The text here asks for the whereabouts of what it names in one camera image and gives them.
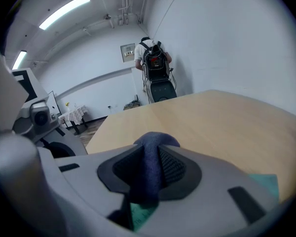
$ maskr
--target tablecloth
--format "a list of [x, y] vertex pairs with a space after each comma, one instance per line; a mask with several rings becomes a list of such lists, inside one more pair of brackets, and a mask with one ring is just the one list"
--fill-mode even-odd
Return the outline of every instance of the tablecloth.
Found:
[[88, 110], [85, 105], [79, 106], [72, 111], [66, 112], [58, 117], [59, 120], [73, 121], [75, 124], [81, 124], [82, 116]]

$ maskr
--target white wall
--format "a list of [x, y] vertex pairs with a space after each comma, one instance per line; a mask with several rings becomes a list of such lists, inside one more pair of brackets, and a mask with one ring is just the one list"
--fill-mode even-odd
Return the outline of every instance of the white wall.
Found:
[[133, 77], [138, 73], [131, 69], [135, 63], [123, 63], [120, 46], [139, 43], [144, 36], [137, 25], [97, 31], [56, 54], [36, 76], [47, 92], [54, 91], [62, 113], [66, 102], [71, 108], [85, 105], [86, 121], [120, 112], [140, 92]]
[[143, 92], [143, 73], [136, 68], [132, 68], [132, 75], [136, 94], [138, 95], [138, 100], [140, 101], [141, 105], [149, 104], [147, 93]]
[[116, 26], [86, 36], [60, 53], [38, 72], [39, 81], [47, 92], [60, 95], [78, 84], [90, 79], [134, 66], [125, 62], [120, 46], [139, 43], [145, 33], [137, 25]]
[[148, 0], [144, 24], [178, 95], [218, 89], [296, 115], [296, 24], [280, 0]]
[[62, 113], [67, 111], [65, 103], [72, 106], [85, 105], [88, 114], [86, 121], [105, 117], [123, 111], [125, 104], [134, 100], [136, 94], [131, 70], [120, 76], [103, 80], [79, 89], [57, 100]]

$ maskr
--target floor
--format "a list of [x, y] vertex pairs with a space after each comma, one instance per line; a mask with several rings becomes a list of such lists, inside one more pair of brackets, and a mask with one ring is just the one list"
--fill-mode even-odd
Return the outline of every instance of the floor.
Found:
[[93, 135], [96, 133], [96, 131], [99, 129], [99, 127], [104, 121], [105, 119], [88, 123], [87, 124], [88, 128], [83, 133], [76, 135], [81, 139], [85, 147], [88, 145], [89, 141], [92, 139]]

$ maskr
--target table top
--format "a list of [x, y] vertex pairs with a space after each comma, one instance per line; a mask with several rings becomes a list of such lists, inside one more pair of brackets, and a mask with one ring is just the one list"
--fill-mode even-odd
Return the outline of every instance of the table top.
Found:
[[68, 114], [70, 113], [74, 113], [74, 112], [82, 112], [82, 113], [86, 113], [87, 112], [87, 108], [85, 105], [82, 105], [82, 106], [78, 106], [76, 108], [74, 108], [73, 110], [70, 110], [64, 114], [61, 114], [58, 118], [59, 119], [64, 119]]
[[282, 109], [222, 91], [195, 93], [108, 116], [86, 149], [127, 146], [149, 131], [247, 173], [276, 174], [281, 201], [296, 193], [296, 116]]

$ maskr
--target gray plastic housing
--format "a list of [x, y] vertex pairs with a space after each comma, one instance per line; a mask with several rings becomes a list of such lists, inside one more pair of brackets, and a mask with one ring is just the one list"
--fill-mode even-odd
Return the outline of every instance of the gray plastic housing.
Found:
[[[67, 129], [58, 126], [58, 129], [62, 131], [63, 135], [61, 135], [56, 129], [48, 132], [43, 139], [51, 143], [62, 144], [62, 146], [68, 147], [69, 151], [71, 151], [75, 156], [86, 156], [88, 155], [87, 150], [85, 149], [80, 138], [76, 137], [68, 131]], [[36, 142], [36, 146], [43, 147], [44, 144], [41, 141]]]
[[[46, 120], [43, 125], [37, 124], [35, 121], [35, 116], [38, 113], [45, 114]], [[17, 119], [13, 125], [13, 130], [15, 133], [29, 138], [34, 143], [60, 126], [57, 118], [51, 118], [49, 108], [45, 101], [32, 104], [29, 109], [29, 114], [29, 118]]]
[[[276, 198], [234, 165], [165, 146], [197, 163], [202, 179], [184, 199], [160, 201], [142, 228], [133, 233], [107, 219], [122, 207], [124, 194], [109, 191], [98, 178], [97, 168], [134, 147], [54, 159], [49, 150], [35, 147], [24, 137], [0, 134], [0, 187], [17, 212], [47, 236], [212, 237], [233, 232], [241, 236], [240, 230], [252, 229], [256, 223], [249, 226], [228, 189], [244, 187], [266, 212], [277, 205]], [[59, 167], [73, 163], [78, 167], [61, 172]], [[267, 214], [257, 223], [264, 218], [272, 222]]]

